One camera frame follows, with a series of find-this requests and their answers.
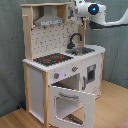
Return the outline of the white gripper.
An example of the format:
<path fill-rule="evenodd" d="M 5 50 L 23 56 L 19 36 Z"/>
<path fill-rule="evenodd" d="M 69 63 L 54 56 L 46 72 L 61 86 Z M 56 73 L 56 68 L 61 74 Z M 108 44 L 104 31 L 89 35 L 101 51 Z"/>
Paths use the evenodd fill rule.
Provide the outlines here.
<path fill-rule="evenodd" d="M 71 0 L 75 22 L 82 24 L 87 16 L 87 3 L 84 0 Z"/>

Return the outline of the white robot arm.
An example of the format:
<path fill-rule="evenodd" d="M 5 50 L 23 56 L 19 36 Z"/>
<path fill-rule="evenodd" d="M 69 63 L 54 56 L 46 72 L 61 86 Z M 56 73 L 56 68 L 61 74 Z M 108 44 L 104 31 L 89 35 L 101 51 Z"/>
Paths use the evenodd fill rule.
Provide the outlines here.
<path fill-rule="evenodd" d="M 104 4 L 86 2 L 85 0 L 71 0 L 71 5 L 75 22 L 78 25 L 83 25 L 85 18 L 89 18 L 89 25 L 93 30 L 128 25 L 128 9 L 119 20 L 107 21 Z"/>

